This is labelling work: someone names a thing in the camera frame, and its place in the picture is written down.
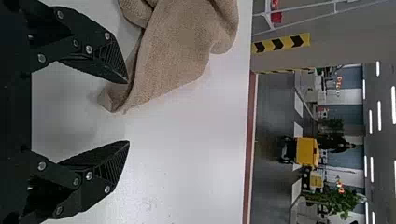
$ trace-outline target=white table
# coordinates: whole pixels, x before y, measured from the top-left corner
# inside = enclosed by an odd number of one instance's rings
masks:
[[[45,0],[73,7],[112,31],[124,57],[138,29],[116,0]],[[230,52],[210,58],[196,82],[112,115],[96,103],[106,84],[54,63],[34,73],[33,148],[53,161],[128,139],[114,193],[86,213],[47,223],[241,223],[252,1],[239,0]]]

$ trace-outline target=yellow vehicle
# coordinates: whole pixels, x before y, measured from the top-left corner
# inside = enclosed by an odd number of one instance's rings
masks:
[[[297,138],[296,160],[302,166],[318,167],[320,152],[315,138]]]
[[[320,152],[315,138],[284,138],[280,162],[297,163],[316,169],[319,164]]]

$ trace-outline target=screw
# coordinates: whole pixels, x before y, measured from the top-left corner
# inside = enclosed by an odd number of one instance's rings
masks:
[[[45,63],[47,61],[47,58],[44,54],[37,54],[37,58],[38,58],[38,61],[41,63]]]
[[[92,54],[92,47],[90,45],[87,45],[87,47],[85,47],[85,50],[88,54]]]
[[[106,186],[105,193],[109,193],[109,192],[110,192],[110,186]]]
[[[56,15],[58,15],[59,19],[63,19],[64,18],[64,14],[62,13],[62,11],[57,11]]]
[[[45,170],[47,168],[47,164],[44,162],[44,161],[41,161],[39,164],[38,164],[38,167],[37,167],[37,169],[39,170],[39,171],[43,171],[43,170]]]
[[[73,40],[73,46],[78,48],[78,41],[77,40]]]
[[[62,206],[57,207],[55,211],[56,216],[59,216],[63,210],[64,208]]]
[[[92,178],[93,178],[93,173],[92,173],[91,171],[89,171],[89,172],[85,175],[85,178],[86,178],[87,180],[92,180]]]
[[[105,39],[109,40],[110,39],[110,34],[109,33],[105,33]]]
[[[79,179],[78,179],[78,177],[76,177],[74,180],[73,180],[73,185],[74,186],[77,186],[79,184]]]

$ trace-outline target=beige towel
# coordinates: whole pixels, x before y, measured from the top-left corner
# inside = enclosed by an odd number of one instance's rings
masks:
[[[126,111],[196,80],[209,53],[226,52],[235,39],[236,0],[119,1],[124,16],[144,33],[127,59],[132,81],[108,84],[99,96],[111,112]]]

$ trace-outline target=warning stripe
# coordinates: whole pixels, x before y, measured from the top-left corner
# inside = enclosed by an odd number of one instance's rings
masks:
[[[305,72],[311,73],[311,72],[315,71],[315,68],[308,67],[308,68],[280,69],[280,70],[274,70],[274,71],[260,72],[260,74],[294,73],[296,71],[305,71]]]
[[[269,51],[308,47],[311,45],[311,34],[289,35],[280,38],[262,40],[251,44],[251,53],[260,54]]]

